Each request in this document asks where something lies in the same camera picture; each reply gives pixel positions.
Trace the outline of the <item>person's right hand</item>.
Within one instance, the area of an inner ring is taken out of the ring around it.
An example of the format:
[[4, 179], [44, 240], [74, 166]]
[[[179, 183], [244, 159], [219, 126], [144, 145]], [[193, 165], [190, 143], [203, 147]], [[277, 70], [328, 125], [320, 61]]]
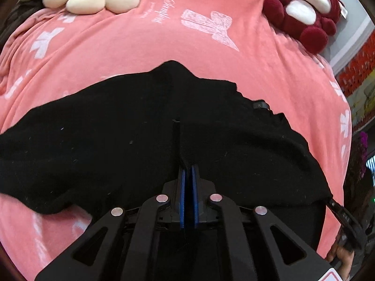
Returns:
[[343, 280], [348, 280], [350, 271], [352, 269], [354, 256], [354, 251], [348, 251], [343, 246], [339, 246], [339, 244], [335, 242], [327, 253], [325, 260], [331, 262], [335, 257], [337, 257], [338, 260], [341, 261], [341, 266], [338, 268], [337, 272]]

